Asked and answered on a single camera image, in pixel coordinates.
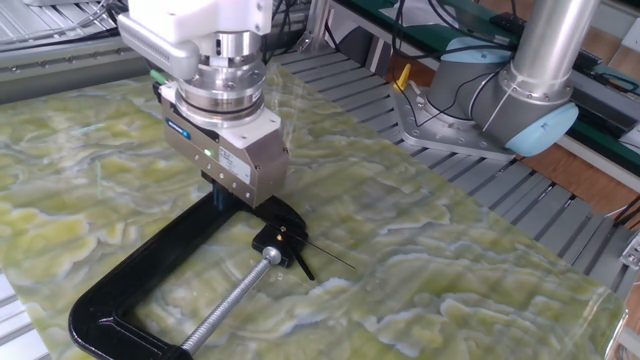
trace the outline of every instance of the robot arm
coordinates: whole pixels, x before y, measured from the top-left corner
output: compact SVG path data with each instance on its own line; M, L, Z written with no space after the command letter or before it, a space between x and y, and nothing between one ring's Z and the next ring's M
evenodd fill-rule
M578 116L577 106L569 102L569 75L599 3L536 1L512 60L504 50L443 56L426 93L425 111L451 128L478 131L498 148L524 156L544 151ZM486 43L461 38L447 50L470 45Z
M248 205L271 197L289 159L262 94L272 1L129 0L129 8L118 18L124 42L177 79L160 88L167 142Z

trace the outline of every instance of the metal bracket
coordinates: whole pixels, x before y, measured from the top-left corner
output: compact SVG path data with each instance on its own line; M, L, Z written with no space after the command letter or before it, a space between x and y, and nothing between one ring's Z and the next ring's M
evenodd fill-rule
M137 329L125 322L124 316L239 211L252 213L266 223L268 230L263 229L256 236L254 249L279 247L282 253L279 265L284 267L290 267L294 258L298 260L307 240L306 224L289 205L271 197L253 209L219 184L212 183L212 192L78 299L69 314L69 332L78 347L102 360L192 360L189 351L192 349L169 344ZM284 241L265 241L267 235ZM306 267L303 262L300 264L303 269Z
M625 265L628 265L636 270L638 269L638 267L640 266L640 231L637 232L633 236L633 238L631 238L629 245L620 257L620 260Z
M455 123L440 121L440 115L430 115L425 110L428 101L418 103L418 94L412 86L407 86L404 92L411 104L407 104L407 99L400 91L391 87L391 96L399 114L398 125L402 139L409 144L496 160L509 161L515 156L514 152L494 145L491 140L482 136L475 124L462 128ZM413 117L412 107L417 119Z

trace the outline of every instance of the black cable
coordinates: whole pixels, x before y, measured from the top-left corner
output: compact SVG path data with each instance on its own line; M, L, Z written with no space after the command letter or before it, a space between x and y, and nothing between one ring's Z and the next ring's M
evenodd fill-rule
M456 26L455 26L455 25L453 25L451 22L449 22L449 20L447 20L447 19L442 15L442 13L440 12L440 10L438 10L438 8L433 4L433 0L427 0L427 2L429 3L429 6L430 6L430 7L431 7L431 9L433 10L433 12L436 14L436 16L438 16L438 18L440 18L440 20L441 20L443 23L447 24L447 26L448 26L448 27L450 27L451 29L453 29L453 30L455 30L455 31L459 32L460 34L462 34L462 35L464 35L464 36L466 36L466 37L470 37L470 38L472 38L472 39L476 39L476 40L479 40L479 41L484 41L484 42L489 43L489 44L494 44L494 45L499 45L499 46L505 46L504 44L499 44L499 43L496 43L496 42L495 42L495 41L493 41L493 40L486 39L486 38L483 38L483 37L480 37L480 36L477 36L477 35L471 34L471 33L467 32L467 31L461 30L460 28L456 27ZM456 16L454 16L454 15L453 15L449 10L447 10L444 6L441 6L441 8L442 8L442 10L443 10L447 15L449 15L449 17L451 17L452 19L455 19L455 20L456 20L456 22L458 22L458 24L460 24L460 21L458 20L458 18L457 18Z
M278 29L278 33L276 35L276 43L273 45L273 51L271 51L271 54L269 54L269 56L266 57L266 59L264 59L264 64L268 64L271 59L273 58L273 56L276 53L276 50L278 49L278 43L280 38L282 37L282 35L284 34L284 28L287 26L287 17L289 16L290 12L291 12L291 8L293 7L293 4L295 3L295 0L291 0L291 2L286 1L286 0L280 0L280 2L284 1L285 4L285 9L284 9L284 17L282 18L282 23L280 24L280 28Z
M331 38L331 42L333 43L333 47L336 49L336 51L341 52L340 47L338 46L338 42L336 41L336 38L333 36L333 31L331 31L331 28L329 27L329 19L327 19L327 21L324 23L324 30L329 35L329 38Z
M396 14L396 21L397 21L397 24L402 23L402 12L400 11L400 9L398 9L398 13ZM400 47L402 47L402 33L400 33ZM416 116L416 111L413 108L413 105L411 104L411 100L409 100L409 97L407 96L407 94L405 94L404 90L402 90L402 88L398 84L398 80L396 80L396 74L395 74L396 57L393 55L397 55L399 52L396 49L393 49L393 46L391 51L392 51L391 55L393 57L390 64L391 80L393 80L393 83L395 84L395 86L398 88L398 90L400 90L400 93L402 94L402 96L404 96L405 100L407 100L407 104L409 104L409 108L411 109L411 113L413 114L413 121L415 122L416 127L418 127L418 116Z
M618 76L618 75L609 74L609 73L602 73L602 74L600 74L600 76L602 76L604 78L613 78L613 79L616 79L616 80L621 81L623 83L631 85L631 89L627 89L627 88L625 88L623 86L620 86L620 85L617 85L617 84L613 83L611 80L608 79L609 80L609 85L612 85L612 86L615 85L615 88L618 91L623 92L623 93L634 92L634 91L638 90L638 88L640 87L640 85L638 85L637 83L635 83L635 82L633 82L633 81L631 81L629 79L625 79L625 78L623 78L621 76Z
M516 12L516 0L511 0L511 13L515 17L518 16L518 13Z
M97 32L89 34L89 35L84 35L84 36L80 36L80 37L76 37L76 38L72 38L72 39L66 39L66 40L60 40L60 41L50 42L50 43L42 43L42 44L36 44L36 45L23 46L23 47L18 47L18 48L13 48L12 47L12 48L5 49L5 50L0 49L0 53L8 53L8 52L12 52L12 51L37 49L37 48L48 47L48 46L56 46L56 45L75 44L75 43L79 43L79 42L83 42L83 41L102 40L102 39L108 39L108 38L116 37L116 36L119 36L119 35L120 35L120 32L118 31L118 28L116 27L116 28L111 28L111 29L107 29L107 30L97 31Z
M509 51L513 50L512 47L504 46L504 45L474 45L474 46L467 46L464 48L451 49L451 50L425 54L425 55L417 55L417 56L405 55L400 51L400 49L397 46L398 31L400 30L400 24L401 24L400 18L402 17L404 4L405 4L405 0L400 0L400 3L398 5L398 12L396 13L393 28L391 31L391 48L395 53L395 55L400 58L407 59L407 60L423 60L423 59L429 59L429 58L437 58L446 54L454 54L454 53L464 52L469 50L496 50L496 49L509 50Z
M631 146L631 147L634 147L634 148L636 148L636 149L639 149L639 150L640 150L640 146L638 146L638 145L634 145L634 144L632 144L632 143L628 143L628 142L626 142L626 141L618 141L618 142L619 142L620 144L628 145L628 146Z
M447 111L447 110L450 110L451 108L453 108L453 107L455 106L456 102L458 101L458 94L460 93L460 89L462 89L462 87L463 87L463 86L465 86L465 85L467 85L467 84L470 84L470 83L472 83L472 82L474 82L474 81L476 81L476 80L480 79L480 78L481 78L481 77L483 77L483 76L487 76L487 75L489 75L489 77L487 78L487 79L489 79L490 77L493 77L493 76L495 76L497 73L499 73L500 71L502 71L502 69L503 69L503 68L500 68L500 69L498 69L498 70L496 70L496 71L492 71L492 72L490 72L490 73L485 73L485 74L482 74L482 75L478 75L478 76L474 77L473 79L471 79L471 80L467 80L467 81L463 82L462 84L460 84L460 86L458 86L458 88L456 89L456 93L453 95L453 101L451 102L451 105L447 106L447 107L446 107L446 108L444 108L443 110L439 110L437 114L435 114L435 115L433 115L432 117L430 117L429 119L427 119L425 122L423 122L422 124L420 124L418 127L420 127L420 126L422 126L422 125L424 125L424 124L428 123L428 122L429 122L429 121L431 121L432 119L434 119L434 118L436 118L436 117L438 117L438 116L440 116L440 115L442 115L442 114L445 114L445 115L447 115L447 116L451 116L451 115L448 115L448 114L446 113L446 111Z
M491 80L498 75L502 70L504 70L504 68L507 67L507 65L509 65L509 63L511 62L511 60L513 60L513 58L516 56L515 53L511 53L511 57L509 57L509 60L507 61L506 64L504 64L500 69L498 69L498 71L496 71L493 75L491 75L487 81L485 81L480 88L478 89L478 94L473 98L473 100L471 100L471 106L469 107L469 116L473 117L473 109L476 108L476 103L478 102L478 98L480 97L480 94L482 94L482 91L484 91L484 88L487 87L487 85L491 82Z
M640 195L638 195L635 199L633 199L632 202L629 203L629 205L625 206L624 209L618 214L618 216L615 217L615 219L613 219L614 222L619 222L620 219L622 219L622 217L627 213L627 211L629 211L632 207L634 207L635 204L638 203L638 201L640 201Z

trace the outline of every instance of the marble surface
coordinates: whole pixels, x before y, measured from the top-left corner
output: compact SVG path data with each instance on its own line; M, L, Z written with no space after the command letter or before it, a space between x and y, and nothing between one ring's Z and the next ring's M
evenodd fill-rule
M273 269L196 359L601 359L623 301L284 69L268 107L292 159L279 194L317 281ZM88 359L75 300L208 191L163 141L147 78L0 107L0 267L53 359ZM233 218L131 321L186 335L260 259Z

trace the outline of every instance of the small black object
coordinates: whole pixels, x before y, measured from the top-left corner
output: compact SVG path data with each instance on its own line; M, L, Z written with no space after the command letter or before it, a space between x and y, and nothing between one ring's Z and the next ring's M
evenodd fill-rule
M524 29L527 25L526 20L506 12L493 16L489 19L489 22L505 31L516 35L518 39L522 38L522 34L524 34ZM577 70L588 71L600 64L602 64L601 58L586 50L581 49L578 53L578 57L576 58L576 62L573 64L573 67Z
M527 25L526 20L507 12L491 17L489 19L489 22L503 30L516 35L518 38L522 37L524 28Z
M76 301L69 314L69 333L82 350L101 360L192 360L180 346L137 329L124 318L239 211L252 213L266 223L253 242L254 249L279 242L280 235L286 239L280 248L283 258L287 254L283 266L290 267L299 256L308 235L304 220L290 206L271 197L252 209L213 179L204 177L213 184L213 191L140 246Z
M162 104L162 94L160 93L160 86L162 86L162 84L156 81L151 86L153 87L153 94L156 96L156 99Z

